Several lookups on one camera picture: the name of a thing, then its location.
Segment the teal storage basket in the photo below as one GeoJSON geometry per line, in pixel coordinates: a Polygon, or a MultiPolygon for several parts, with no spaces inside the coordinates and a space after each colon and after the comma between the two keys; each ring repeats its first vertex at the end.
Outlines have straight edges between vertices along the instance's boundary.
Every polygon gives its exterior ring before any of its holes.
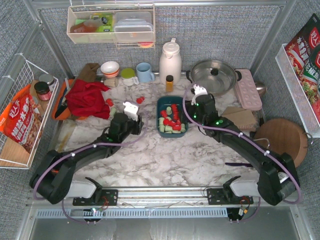
{"type": "MultiPolygon", "coordinates": [[[[163,137],[163,138],[181,138],[188,131],[189,124],[188,124],[187,118],[186,118],[184,110],[183,110],[182,101],[183,101],[183,98],[180,96],[162,96],[158,99],[157,105],[156,105],[156,127],[157,127],[158,133],[161,137],[163,137]],[[163,110],[166,111],[166,108],[171,107],[172,104],[177,105],[177,109],[179,112],[179,119],[181,121],[181,130],[180,130],[181,133],[172,133],[173,130],[167,131],[167,132],[160,132],[159,118],[162,117],[160,112],[163,110]]],[[[169,119],[170,121],[176,122],[175,120],[173,120],[173,112],[171,115],[167,115],[166,118],[169,119]]]]}

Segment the clear wall shelf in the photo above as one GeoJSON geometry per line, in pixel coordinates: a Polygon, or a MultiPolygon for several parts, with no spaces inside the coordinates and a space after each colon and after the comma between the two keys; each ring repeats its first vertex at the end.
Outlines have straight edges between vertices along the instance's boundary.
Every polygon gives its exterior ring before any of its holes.
{"type": "Polygon", "coordinates": [[[114,43],[119,48],[151,48],[156,41],[155,6],[70,6],[66,34],[75,44],[114,43]]]}

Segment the round wooden board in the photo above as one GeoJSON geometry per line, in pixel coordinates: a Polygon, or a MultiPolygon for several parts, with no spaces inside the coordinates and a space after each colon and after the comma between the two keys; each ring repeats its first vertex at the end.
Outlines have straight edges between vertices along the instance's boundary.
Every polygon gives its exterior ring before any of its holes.
{"type": "Polygon", "coordinates": [[[303,162],[307,154],[307,134],[298,124],[284,118],[268,120],[260,126],[253,138],[258,144],[269,147],[279,155],[289,154],[295,167],[303,162]]]}

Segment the pink egg tray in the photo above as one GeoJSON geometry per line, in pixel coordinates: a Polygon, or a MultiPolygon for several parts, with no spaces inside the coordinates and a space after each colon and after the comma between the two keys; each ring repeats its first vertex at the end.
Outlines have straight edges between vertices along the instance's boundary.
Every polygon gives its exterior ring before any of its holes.
{"type": "Polygon", "coordinates": [[[234,86],[235,95],[242,108],[251,111],[259,111],[262,109],[262,101],[256,89],[250,70],[241,68],[236,69],[238,80],[234,86]]]}

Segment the clear plastic food box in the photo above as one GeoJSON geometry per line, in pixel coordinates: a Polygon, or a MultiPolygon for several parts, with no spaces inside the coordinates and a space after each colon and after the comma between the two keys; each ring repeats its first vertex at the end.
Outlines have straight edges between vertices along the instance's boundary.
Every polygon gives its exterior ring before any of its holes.
{"type": "Polygon", "coordinates": [[[153,40],[154,26],[148,11],[121,11],[114,15],[113,31],[118,42],[135,43],[153,40]]]}

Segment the metal lid jar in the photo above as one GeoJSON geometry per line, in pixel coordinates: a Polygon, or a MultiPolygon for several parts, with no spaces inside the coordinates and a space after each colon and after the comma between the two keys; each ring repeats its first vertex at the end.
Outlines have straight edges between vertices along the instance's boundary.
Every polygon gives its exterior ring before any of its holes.
{"type": "Polygon", "coordinates": [[[54,77],[53,77],[51,74],[49,74],[49,73],[41,74],[41,75],[39,76],[39,79],[38,79],[38,80],[39,80],[40,82],[45,82],[45,83],[47,83],[51,92],[54,90],[54,87],[55,87],[55,79],[54,79],[54,77]]]}

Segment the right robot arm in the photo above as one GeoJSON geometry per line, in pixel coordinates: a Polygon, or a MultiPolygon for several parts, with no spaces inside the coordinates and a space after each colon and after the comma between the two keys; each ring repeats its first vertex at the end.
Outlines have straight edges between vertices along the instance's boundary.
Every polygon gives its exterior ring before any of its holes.
{"type": "Polygon", "coordinates": [[[183,95],[182,108],[188,121],[202,128],[206,136],[226,145],[247,160],[258,172],[257,190],[260,197],[269,205],[280,202],[289,204],[287,199],[297,193],[292,204],[302,201],[299,177],[292,157],[288,153],[278,154],[257,144],[244,134],[229,119],[218,115],[215,98],[197,84],[190,84],[186,93],[193,97],[186,105],[187,94],[183,95]]]}

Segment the dark lid jar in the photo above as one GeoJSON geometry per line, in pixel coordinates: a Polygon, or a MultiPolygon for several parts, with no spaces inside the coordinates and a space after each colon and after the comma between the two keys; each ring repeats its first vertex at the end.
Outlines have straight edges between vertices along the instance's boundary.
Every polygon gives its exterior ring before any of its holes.
{"type": "Polygon", "coordinates": [[[49,101],[52,96],[49,85],[46,82],[38,81],[34,85],[34,90],[41,101],[49,101]]]}

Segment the white orange bowl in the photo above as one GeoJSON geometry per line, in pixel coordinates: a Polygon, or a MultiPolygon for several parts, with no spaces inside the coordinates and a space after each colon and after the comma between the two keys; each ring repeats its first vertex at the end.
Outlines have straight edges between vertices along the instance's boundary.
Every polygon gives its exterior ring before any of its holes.
{"type": "Polygon", "coordinates": [[[100,66],[100,70],[107,78],[116,77],[120,71],[120,65],[116,61],[107,61],[100,66]]]}

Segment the orange tray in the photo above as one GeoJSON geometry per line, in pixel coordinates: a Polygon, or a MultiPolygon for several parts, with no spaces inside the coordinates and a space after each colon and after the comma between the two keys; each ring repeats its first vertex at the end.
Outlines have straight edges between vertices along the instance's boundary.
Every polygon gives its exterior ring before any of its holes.
{"type": "Polygon", "coordinates": [[[75,115],[72,115],[72,113],[70,112],[68,106],[67,108],[65,109],[65,111],[58,117],[58,118],[55,118],[55,113],[57,111],[57,108],[60,106],[60,105],[67,105],[67,100],[65,98],[66,94],[69,93],[69,90],[73,87],[75,83],[75,79],[65,79],[63,84],[62,84],[62,87],[60,89],[60,92],[58,94],[58,98],[57,98],[57,101],[53,107],[53,110],[52,110],[52,114],[51,114],[51,118],[53,120],[56,120],[56,121],[64,121],[64,120],[67,120],[67,119],[70,119],[70,120],[84,120],[86,119],[87,117],[86,116],[75,116],[75,115]]]}

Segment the olive brown cloth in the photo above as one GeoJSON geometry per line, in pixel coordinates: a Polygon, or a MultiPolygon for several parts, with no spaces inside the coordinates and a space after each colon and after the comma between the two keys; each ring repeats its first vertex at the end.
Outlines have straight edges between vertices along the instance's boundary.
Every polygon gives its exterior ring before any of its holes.
{"type": "Polygon", "coordinates": [[[96,80],[97,70],[99,69],[99,63],[87,63],[77,76],[77,79],[92,83],[96,80]]]}

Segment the white thermos jug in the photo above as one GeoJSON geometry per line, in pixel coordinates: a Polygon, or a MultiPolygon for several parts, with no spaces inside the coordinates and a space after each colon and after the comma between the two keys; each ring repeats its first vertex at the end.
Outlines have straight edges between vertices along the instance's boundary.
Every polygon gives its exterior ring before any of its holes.
{"type": "Polygon", "coordinates": [[[182,58],[180,46],[176,38],[166,42],[162,47],[162,54],[159,60],[159,79],[162,84],[166,84],[166,77],[173,76],[173,83],[177,84],[181,79],[182,58]]]}

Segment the red seasoning packet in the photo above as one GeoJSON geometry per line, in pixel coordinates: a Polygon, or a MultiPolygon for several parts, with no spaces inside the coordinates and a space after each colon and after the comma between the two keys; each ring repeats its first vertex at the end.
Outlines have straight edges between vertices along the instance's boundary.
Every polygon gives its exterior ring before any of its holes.
{"type": "Polygon", "coordinates": [[[320,19],[315,13],[284,49],[316,119],[319,120],[320,19]]]}

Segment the green drink bottle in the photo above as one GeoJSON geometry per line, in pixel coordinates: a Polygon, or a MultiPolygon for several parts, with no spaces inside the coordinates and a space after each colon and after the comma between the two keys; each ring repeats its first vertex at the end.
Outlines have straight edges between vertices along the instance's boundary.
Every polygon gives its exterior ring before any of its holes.
{"type": "Polygon", "coordinates": [[[114,15],[106,13],[97,13],[90,15],[91,20],[101,20],[102,25],[100,25],[95,31],[97,33],[110,33],[113,32],[114,26],[114,15]]]}

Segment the blue mug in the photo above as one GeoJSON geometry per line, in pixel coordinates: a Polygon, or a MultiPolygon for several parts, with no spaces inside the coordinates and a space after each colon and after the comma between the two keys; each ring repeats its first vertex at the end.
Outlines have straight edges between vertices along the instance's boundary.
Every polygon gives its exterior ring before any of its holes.
{"type": "Polygon", "coordinates": [[[151,65],[147,62],[141,62],[136,66],[136,76],[140,83],[155,81],[155,75],[152,72],[151,65]]]}

